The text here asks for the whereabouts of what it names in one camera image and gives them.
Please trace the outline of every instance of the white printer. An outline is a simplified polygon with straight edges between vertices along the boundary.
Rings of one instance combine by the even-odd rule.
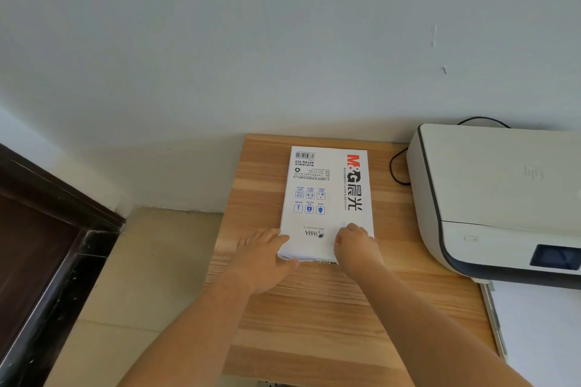
[[[423,124],[407,163],[441,264],[479,282],[581,289],[581,132]]]

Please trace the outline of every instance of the wood grain surface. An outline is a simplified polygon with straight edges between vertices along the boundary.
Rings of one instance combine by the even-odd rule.
[[[386,265],[496,351],[478,286],[432,258],[419,236],[411,188],[389,174],[403,144],[247,135],[206,283],[222,273],[238,238],[280,227],[293,145],[367,150],[375,237]],[[400,158],[395,174],[408,180]],[[308,387],[413,385],[357,285],[336,265],[307,262],[251,298],[224,372]]]

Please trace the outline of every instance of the power cord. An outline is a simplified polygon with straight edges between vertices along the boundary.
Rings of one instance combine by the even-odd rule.
[[[496,118],[489,118],[488,116],[473,116],[471,118],[467,118],[467,119],[463,119],[461,122],[459,122],[457,124],[457,126],[460,126],[464,123],[467,123],[468,121],[472,121],[473,119],[488,119],[490,121],[494,121],[495,123],[498,123],[506,128],[512,128],[511,126],[507,126],[505,123],[503,123],[502,121],[496,119]],[[394,181],[396,181],[399,185],[411,185],[411,182],[403,182],[400,181],[398,178],[395,177],[395,175],[393,174],[393,161],[396,159],[396,157],[398,157],[399,155],[401,155],[402,153],[407,152],[409,147],[406,147],[405,149],[397,152],[389,161],[389,173],[392,175],[392,178]]]

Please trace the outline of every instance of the paper ream package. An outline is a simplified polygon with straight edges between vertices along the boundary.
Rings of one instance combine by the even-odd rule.
[[[281,234],[291,238],[278,255],[337,263],[341,227],[353,222],[374,235],[367,151],[293,147],[290,157]]]

